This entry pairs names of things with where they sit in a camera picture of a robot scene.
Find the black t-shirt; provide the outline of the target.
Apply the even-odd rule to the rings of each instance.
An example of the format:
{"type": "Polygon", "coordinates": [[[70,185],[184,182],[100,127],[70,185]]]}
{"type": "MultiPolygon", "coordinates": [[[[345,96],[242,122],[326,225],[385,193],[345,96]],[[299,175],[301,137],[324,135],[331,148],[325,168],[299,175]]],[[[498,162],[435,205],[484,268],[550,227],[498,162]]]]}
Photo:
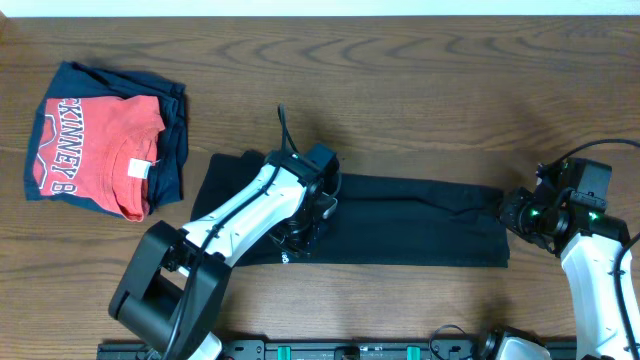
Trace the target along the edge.
{"type": "Polygon", "coordinates": [[[505,268],[500,189],[345,174],[309,263],[505,268]]]}

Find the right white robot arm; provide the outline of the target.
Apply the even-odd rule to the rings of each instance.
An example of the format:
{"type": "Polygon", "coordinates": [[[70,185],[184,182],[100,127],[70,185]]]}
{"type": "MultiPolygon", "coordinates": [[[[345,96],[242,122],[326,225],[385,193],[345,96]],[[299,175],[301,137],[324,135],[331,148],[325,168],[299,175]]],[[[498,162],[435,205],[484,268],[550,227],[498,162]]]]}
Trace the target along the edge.
{"type": "Polygon", "coordinates": [[[631,237],[624,220],[608,216],[602,185],[518,188],[498,219],[521,239],[560,259],[576,324],[578,359],[637,359],[639,303],[630,275],[631,237]]]}

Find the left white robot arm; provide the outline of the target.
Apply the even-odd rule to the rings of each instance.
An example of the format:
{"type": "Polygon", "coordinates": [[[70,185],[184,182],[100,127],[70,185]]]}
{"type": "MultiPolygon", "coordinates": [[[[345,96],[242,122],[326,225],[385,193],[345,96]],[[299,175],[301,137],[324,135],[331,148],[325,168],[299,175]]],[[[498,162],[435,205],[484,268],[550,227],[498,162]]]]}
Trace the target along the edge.
{"type": "Polygon", "coordinates": [[[163,359],[216,359],[210,330],[231,271],[261,239],[308,257],[337,206],[334,151],[272,152],[256,177],[223,205],[179,229],[160,221],[141,238],[108,312],[163,359]]]}

